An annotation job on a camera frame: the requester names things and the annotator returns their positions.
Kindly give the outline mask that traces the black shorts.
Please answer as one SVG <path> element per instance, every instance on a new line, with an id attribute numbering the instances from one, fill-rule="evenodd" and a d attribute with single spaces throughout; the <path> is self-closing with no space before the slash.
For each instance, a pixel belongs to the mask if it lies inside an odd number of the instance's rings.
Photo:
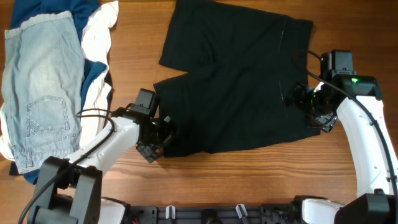
<path id="1" fill-rule="evenodd" d="M 266 147 L 317 136 L 287 106 L 307 84 L 291 56 L 307 49 L 312 21 L 216 1 L 177 1 L 159 63 L 180 76 L 155 84 L 176 124 L 167 157 Z"/>

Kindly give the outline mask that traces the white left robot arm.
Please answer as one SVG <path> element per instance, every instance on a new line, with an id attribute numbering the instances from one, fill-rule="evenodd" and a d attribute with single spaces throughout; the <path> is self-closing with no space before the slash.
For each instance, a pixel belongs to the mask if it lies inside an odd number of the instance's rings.
<path id="1" fill-rule="evenodd" d="M 102 197 L 103 176 L 122 154 L 136 147 L 149 162 L 161 156 L 176 128 L 149 108 L 118 108 L 85 147 L 64 159 L 50 156 L 40 168 L 34 196 L 19 223 L 136 223 L 131 206 Z"/>

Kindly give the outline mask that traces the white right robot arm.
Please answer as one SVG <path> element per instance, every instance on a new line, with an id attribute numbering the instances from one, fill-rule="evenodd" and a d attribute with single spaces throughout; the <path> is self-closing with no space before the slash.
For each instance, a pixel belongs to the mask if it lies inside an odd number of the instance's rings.
<path id="1" fill-rule="evenodd" d="M 354 161 L 357 197 L 342 205 L 325 198 L 300 201 L 302 223 L 397 223 L 397 156 L 386 128 L 381 89 L 374 77 L 338 73 L 316 88 L 296 84 L 286 103 L 325 132 L 340 121 Z"/>

